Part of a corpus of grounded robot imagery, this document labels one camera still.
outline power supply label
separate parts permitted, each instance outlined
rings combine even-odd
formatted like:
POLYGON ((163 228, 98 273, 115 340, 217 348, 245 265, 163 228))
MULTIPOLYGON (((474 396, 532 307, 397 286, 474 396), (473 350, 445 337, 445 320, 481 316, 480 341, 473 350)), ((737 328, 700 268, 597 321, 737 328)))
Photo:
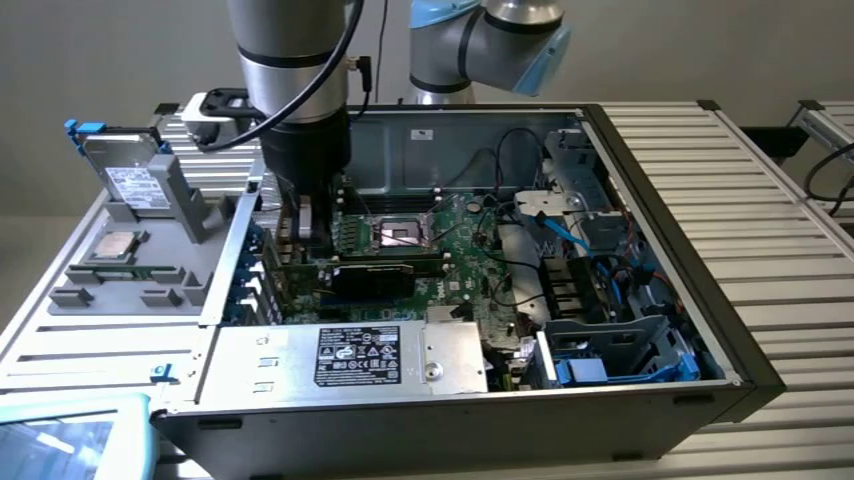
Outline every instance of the power supply label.
POLYGON ((401 383, 401 327, 322 328, 315 383, 319 387, 401 383))

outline capacitor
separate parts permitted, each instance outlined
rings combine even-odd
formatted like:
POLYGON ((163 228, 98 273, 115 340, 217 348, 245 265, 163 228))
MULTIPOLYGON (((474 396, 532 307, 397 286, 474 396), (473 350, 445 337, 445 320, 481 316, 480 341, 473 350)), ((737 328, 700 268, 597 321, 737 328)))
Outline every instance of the capacitor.
POLYGON ((477 215, 484 211, 484 205, 481 205, 478 202, 469 202, 466 204, 466 211, 473 215, 477 215))

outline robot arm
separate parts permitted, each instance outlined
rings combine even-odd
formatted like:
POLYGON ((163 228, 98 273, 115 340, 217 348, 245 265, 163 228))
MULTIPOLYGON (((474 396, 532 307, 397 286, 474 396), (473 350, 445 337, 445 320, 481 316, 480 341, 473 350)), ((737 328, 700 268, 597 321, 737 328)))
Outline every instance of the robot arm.
MULTIPOLYGON (((282 197, 299 198, 295 210, 311 217, 311 221, 299 220, 294 231, 311 232, 302 240, 322 246, 331 244, 333 179, 350 163, 342 56, 365 0, 354 0, 348 21, 346 3, 229 0, 250 110, 266 127, 241 137, 261 137, 265 163, 279 178, 282 197)), ((557 0, 490 0, 485 7, 481 0, 414 0, 413 101, 472 103, 473 81, 537 95, 569 44, 562 18, 557 0)), ((230 141, 203 151, 239 143, 230 141)))
POLYGON ((570 41, 557 0, 414 0, 410 103, 473 103, 472 82, 537 96, 570 41))

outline motherboard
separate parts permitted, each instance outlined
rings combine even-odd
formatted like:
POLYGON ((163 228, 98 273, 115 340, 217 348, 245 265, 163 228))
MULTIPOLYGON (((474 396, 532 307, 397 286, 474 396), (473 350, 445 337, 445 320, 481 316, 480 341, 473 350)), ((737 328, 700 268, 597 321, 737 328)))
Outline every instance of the motherboard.
POLYGON ((462 319, 492 345, 518 346, 516 310, 500 305, 513 296, 493 195, 373 204, 354 193, 349 201, 334 222, 337 254, 294 251, 278 268, 285 323, 462 319))

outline processor chip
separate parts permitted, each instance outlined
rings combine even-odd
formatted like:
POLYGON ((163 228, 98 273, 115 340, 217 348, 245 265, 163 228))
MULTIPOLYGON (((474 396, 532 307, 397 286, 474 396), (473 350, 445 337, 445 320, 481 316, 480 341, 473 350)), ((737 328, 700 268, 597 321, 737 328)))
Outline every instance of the processor chip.
POLYGON ((381 246, 424 246, 422 226, 417 220, 394 220, 381 223, 381 246))
POLYGON ((119 258, 131 253, 137 246, 137 232, 110 232, 95 246, 95 256, 119 258))

